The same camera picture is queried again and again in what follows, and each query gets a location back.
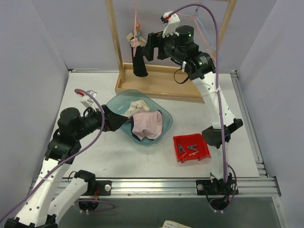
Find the beige pink underwear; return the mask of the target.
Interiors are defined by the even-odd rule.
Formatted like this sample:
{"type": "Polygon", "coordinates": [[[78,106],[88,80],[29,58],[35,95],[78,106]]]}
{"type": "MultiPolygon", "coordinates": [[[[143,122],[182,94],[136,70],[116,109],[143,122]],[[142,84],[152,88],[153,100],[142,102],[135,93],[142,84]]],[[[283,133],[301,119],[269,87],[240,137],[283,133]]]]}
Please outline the beige pink underwear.
{"type": "Polygon", "coordinates": [[[138,100],[135,102],[131,102],[129,108],[127,109],[127,111],[125,111],[123,116],[130,119],[135,114],[148,112],[150,112],[149,106],[143,100],[138,100]]]}

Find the pink underwear navy trim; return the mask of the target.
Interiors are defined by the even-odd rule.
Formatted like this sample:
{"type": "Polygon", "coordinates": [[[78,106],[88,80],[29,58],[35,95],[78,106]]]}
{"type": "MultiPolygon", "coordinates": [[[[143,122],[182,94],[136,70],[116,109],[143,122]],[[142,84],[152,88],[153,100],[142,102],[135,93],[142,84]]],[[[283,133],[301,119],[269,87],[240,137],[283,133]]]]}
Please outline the pink underwear navy trim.
{"type": "Polygon", "coordinates": [[[131,135],[138,141],[144,138],[157,139],[162,133],[163,117],[161,111],[138,113],[130,118],[131,135]]]}

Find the blue wire hanger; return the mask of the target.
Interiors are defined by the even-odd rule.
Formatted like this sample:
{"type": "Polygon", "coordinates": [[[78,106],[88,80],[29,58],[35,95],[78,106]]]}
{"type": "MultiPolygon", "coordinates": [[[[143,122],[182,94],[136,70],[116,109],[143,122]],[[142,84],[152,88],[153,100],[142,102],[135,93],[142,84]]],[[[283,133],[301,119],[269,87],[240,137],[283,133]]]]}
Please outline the blue wire hanger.
{"type": "Polygon", "coordinates": [[[204,31],[204,33],[205,33],[205,35],[206,35],[206,37],[207,37],[207,40],[208,40],[208,42],[209,42],[209,44],[208,44],[209,48],[212,49],[212,50],[214,50],[214,51],[216,51],[216,48],[213,47],[213,45],[212,45],[212,43],[211,43],[211,39],[210,39],[210,37],[209,37],[209,35],[208,35],[208,33],[207,33],[207,31],[206,31],[206,29],[205,29],[203,23],[202,23],[202,22],[200,21],[200,19],[198,18],[198,15],[199,15],[199,7],[197,7],[197,8],[195,9],[195,19],[196,19],[196,21],[200,24],[201,28],[203,29],[203,31],[204,31]]]}

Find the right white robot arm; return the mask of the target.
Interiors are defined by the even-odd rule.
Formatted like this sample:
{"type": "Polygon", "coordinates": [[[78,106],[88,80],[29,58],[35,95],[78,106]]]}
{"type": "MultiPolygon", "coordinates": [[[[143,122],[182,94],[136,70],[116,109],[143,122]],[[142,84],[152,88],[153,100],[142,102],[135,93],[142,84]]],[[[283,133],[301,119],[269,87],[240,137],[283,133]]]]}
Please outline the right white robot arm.
{"type": "Polygon", "coordinates": [[[158,49],[158,60],[170,58],[180,66],[207,105],[212,125],[202,131],[207,145],[214,147],[211,154],[211,190],[222,194],[230,186],[232,175],[228,168],[227,148],[231,135],[243,126],[227,104],[219,86],[219,76],[212,57],[199,49],[194,41],[192,26],[178,26],[172,34],[149,33],[142,53],[148,61],[154,59],[154,49],[158,49]]]}

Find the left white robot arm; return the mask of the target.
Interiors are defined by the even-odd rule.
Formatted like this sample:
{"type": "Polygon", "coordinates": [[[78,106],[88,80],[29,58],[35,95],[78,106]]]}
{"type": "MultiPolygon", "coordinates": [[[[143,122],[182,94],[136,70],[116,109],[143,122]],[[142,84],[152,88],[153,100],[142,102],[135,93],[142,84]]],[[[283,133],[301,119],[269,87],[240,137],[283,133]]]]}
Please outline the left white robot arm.
{"type": "Polygon", "coordinates": [[[83,114],[70,107],[60,113],[52,140],[47,146],[38,179],[32,191],[23,200],[24,206],[14,218],[5,222],[6,228],[56,228],[69,207],[82,195],[92,195],[96,190],[95,175],[80,170],[57,197],[55,196],[63,175],[83,150],[81,139],[96,130],[114,132],[128,118],[112,112],[106,105],[88,107],[83,114]]]}

